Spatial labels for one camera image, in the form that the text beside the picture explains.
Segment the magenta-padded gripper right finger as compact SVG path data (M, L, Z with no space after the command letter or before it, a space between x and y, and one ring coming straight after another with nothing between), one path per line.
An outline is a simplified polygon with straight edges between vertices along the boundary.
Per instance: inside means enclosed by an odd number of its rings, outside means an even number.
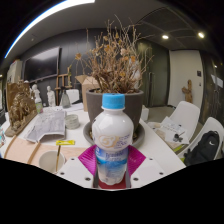
M146 157L138 149L129 146L126 186L140 188L166 176L165 171L152 157Z

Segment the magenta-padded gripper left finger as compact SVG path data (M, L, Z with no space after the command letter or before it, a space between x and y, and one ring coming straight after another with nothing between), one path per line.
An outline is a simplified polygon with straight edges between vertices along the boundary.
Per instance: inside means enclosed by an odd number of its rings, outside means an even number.
M57 173L59 177L84 188L94 188L98 185L94 146L87 149L63 147L62 154L66 162Z

